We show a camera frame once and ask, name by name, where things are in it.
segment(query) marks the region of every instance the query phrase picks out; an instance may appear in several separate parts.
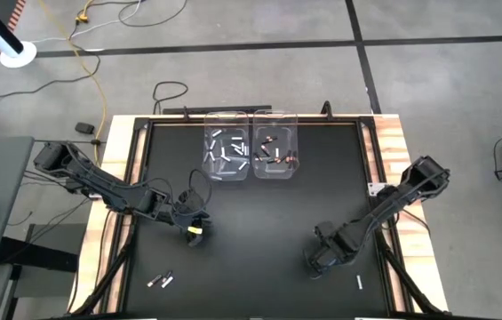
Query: clear plastic bin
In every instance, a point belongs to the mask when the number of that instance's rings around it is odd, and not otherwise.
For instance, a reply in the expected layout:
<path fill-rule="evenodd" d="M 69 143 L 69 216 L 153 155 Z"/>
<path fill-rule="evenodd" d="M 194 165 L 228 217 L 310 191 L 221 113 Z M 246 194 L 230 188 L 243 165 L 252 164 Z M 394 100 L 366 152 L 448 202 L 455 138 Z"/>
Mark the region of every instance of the clear plastic bin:
<path fill-rule="evenodd" d="M 213 180 L 244 180 L 251 167 L 247 114 L 212 112 L 204 123 L 203 169 Z"/>
<path fill-rule="evenodd" d="M 299 167 L 298 116 L 259 110 L 252 123 L 254 174 L 261 179 L 289 179 Z"/>

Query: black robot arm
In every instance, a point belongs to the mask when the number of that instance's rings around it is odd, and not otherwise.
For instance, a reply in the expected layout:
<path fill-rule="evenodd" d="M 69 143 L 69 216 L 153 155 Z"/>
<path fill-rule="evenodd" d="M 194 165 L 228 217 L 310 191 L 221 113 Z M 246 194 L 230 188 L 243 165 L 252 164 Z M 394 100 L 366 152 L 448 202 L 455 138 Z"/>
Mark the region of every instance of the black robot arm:
<path fill-rule="evenodd" d="M 448 186 L 450 171 L 443 169 L 430 156 L 419 158 L 402 173 L 402 182 L 378 193 L 382 201 L 359 220 L 335 228 L 329 221 L 315 226 L 320 243 L 313 252 L 304 252 L 312 277 L 327 272 L 330 267 L 350 264 L 363 248 L 371 233 L 399 212 L 405 205 L 440 195 Z"/>
<path fill-rule="evenodd" d="M 121 214 L 133 214 L 150 220 L 177 226 L 185 232 L 190 246 L 203 239 L 203 228 L 210 222 L 204 206 L 211 197 L 211 190 L 204 201 L 194 189 L 184 191 L 174 203 L 169 192 L 151 188 L 144 181 L 129 185 L 117 177 L 104 172 L 71 143 L 48 142 L 34 159 L 40 172 L 54 178 L 67 178 L 69 192 L 81 191 L 88 196 L 96 193 L 102 196 L 107 208 Z"/>

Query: gray floor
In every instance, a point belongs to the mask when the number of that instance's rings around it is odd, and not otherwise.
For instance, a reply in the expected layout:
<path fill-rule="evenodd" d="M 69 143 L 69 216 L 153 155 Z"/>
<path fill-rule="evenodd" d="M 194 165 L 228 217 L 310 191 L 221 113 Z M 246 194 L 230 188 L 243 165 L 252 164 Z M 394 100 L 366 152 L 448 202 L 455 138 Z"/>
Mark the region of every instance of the gray floor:
<path fill-rule="evenodd" d="M 46 2 L 69 29 L 85 1 Z M 181 4 L 146 1 L 132 20 L 160 20 Z M 115 19 L 117 7 L 93 8 L 90 24 Z M 366 39 L 502 35 L 502 0 L 355 0 L 355 7 Z M 24 40 L 60 36 L 34 0 L 15 33 Z M 76 42 L 86 48 L 135 48 L 352 38 L 340 0 L 189 0 L 176 20 L 160 27 L 112 24 Z M 51 41 L 38 48 L 58 51 L 67 45 Z M 502 43 L 368 47 L 367 53 L 381 108 L 401 115 L 412 157 L 429 154 L 452 170 L 449 188 L 425 205 L 450 310 L 502 317 L 502 182 L 495 180 L 491 157 L 502 136 Z M 0 93 L 82 74 L 73 58 L 38 59 L 17 70 L 0 66 Z M 112 115 L 149 113 L 153 86 L 165 80 L 189 85 L 187 95 L 166 101 L 165 108 L 271 104 L 318 112 L 330 100 L 336 112 L 371 112 L 354 47 L 105 56 L 98 78 L 108 96 L 107 124 Z M 0 100 L 0 135 L 87 139 L 74 132 L 77 121 L 100 121 L 92 81 Z M 28 223 L 44 224 L 79 201 L 55 187 L 24 186 L 12 222 L 29 211 L 34 215 L 6 234 L 23 238 Z M 82 208 L 68 223 L 83 223 L 87 215 Z M 26 300 L 16 317 L 59 315 L 66 305 L 67 297 Z"/>

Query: wooden table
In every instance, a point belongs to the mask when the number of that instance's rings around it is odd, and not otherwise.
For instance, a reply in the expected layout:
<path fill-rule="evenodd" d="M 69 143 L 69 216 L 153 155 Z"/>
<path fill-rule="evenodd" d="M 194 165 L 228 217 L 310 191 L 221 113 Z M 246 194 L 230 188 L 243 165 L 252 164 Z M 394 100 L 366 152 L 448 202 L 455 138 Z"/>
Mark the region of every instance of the wooden table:
<path fill-rule="evenodd" d="M 299 115 L 309 117 L 324 117 L 325 115 Z M 398 115 L 334 115 L 334 116 L 373 116 L 380 154 L 385 168 L 386 182 L 397 184 L 400 182 L 402 172 L 411 164 L 409 152 L 404 141 L 402 133 L 401 121 Z M 102 170 L 113 174 L 114 176 L 123 179 L 126 171 L 129 152 L 131 150 L 131 137 L 133 126 L 137 117 L 161 117 L 161 118 L 182 118 L 183 116 L 114 116 L 110 125 L 108 141 L 105 148 L 105 153 L 102 161 Z M 138 147 L 136 155 L 133 157 L 133 167 L 131 182 L 136 182 L 139 176 L 139 164 L 141 161 L 145 131 L 140 132 L 138 139 Z M 371 138 L 369 130 L 363 128 L 363 138 L 367 149 L 367 157 L 370 161 L 371 177 L 373 181 L 378 181 L 377 163 L 372 150 Z M 411 205 L 408 210 L 419 216 L 422 220 L 425 219 L 420 202 Z M 79 284 L 77 286 L 76 300 L 73 310 L 79 308 L 84 300 L 94 289 L 95 284 L 104 275 L 108 255 L 112 244 L 112 238 L 115 231 L 116 215 L 110 213 L 107 219 L 107 228 L 102 244 L 102 253 L 100 255 L 102 231 L 107 218 L 108 211 L 101 201 L 96 201 L 91 208 L 91 215 L 84 236 L 83 248 L 81 250 L 79 273 Z M 402 214 L 397 224 L 397 230 L 402 247 L 402 256 L 406 270 L 409 272 L 412 279 L 418 285 L 420 290 L 435 304 L 439 309 L 447 310 L 446 299 L 442 289 L 442 283 L 434 251 L 430 238 L 426 230 L 420 226 L 411 217 Z M 120 246 L 124 244 L 127 229 L 123 229 Z M 100 272 L 97 275 L 97 267 L 100 262 Z M 404 310 L 402 304 L 401 286 L 398 282 L 394 271 L 389 268 L 394 299 L 397 310 Z M 122 268 L 116 274 L 116 277 L 111 286 L 111 291 L 108 299 L 108 312 L 116 311 L 118 293 L 122 279 Z"/>

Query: table leg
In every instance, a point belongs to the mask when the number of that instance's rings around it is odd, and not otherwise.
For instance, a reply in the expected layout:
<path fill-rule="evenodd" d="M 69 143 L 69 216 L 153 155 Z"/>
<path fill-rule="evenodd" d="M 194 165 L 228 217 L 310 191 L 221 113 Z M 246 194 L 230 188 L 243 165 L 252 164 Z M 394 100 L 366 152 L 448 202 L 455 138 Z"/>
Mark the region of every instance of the table leg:
<path fill-rule="evenodd" d="M 76 272 L 78 259 L 73 253 L 29 244 L 7 236 L 3 236 L 0 241 L 0 263 Z"/>

